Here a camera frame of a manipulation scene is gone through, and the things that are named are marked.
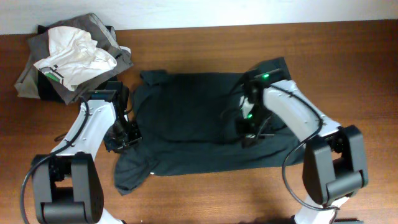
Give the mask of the dark green t-shirt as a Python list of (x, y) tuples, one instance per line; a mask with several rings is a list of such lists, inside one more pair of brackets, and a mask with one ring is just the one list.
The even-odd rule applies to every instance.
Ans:
[(114, 185), (121, 195), (150, 175), (280, 167), (298, 144), (274, 114), (260, 120), (264, 128), (254, 139), (237, 132), (236, 121), (242, 118), (240, 73), (143, 70), (140, 76), (132, 103), (142, 139), (116, 163)]

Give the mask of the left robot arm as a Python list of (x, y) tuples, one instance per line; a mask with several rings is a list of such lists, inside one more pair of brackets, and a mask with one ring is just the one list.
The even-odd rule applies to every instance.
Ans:
[(120, 223), (104, 208), (95, 157), (101, 144), (124, 153), (141, 140), (127, 117), (129, 88), (108, 82), (82, 99), (77, 119), (49, 154), (38, 154), (26, 175), (32, 181), (39, 223)]

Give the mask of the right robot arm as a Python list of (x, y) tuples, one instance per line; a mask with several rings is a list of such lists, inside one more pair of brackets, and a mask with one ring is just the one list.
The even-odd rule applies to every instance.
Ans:
[[(358, 223), (337, 216), (341, 206), (369, 183), (361, 131), (354, 125), (343, 127), (321, 112), (281, 68), (247, 71), (235, 85), (243, 90), (238, 134), (257, 141), (273, 113), (299, 140), (282, 163), (285, 187), (302, 206), (287, 223)], [(286, 176), (287, 163), (299, 149), (304, 150), (305, 200), (297, 197)]]

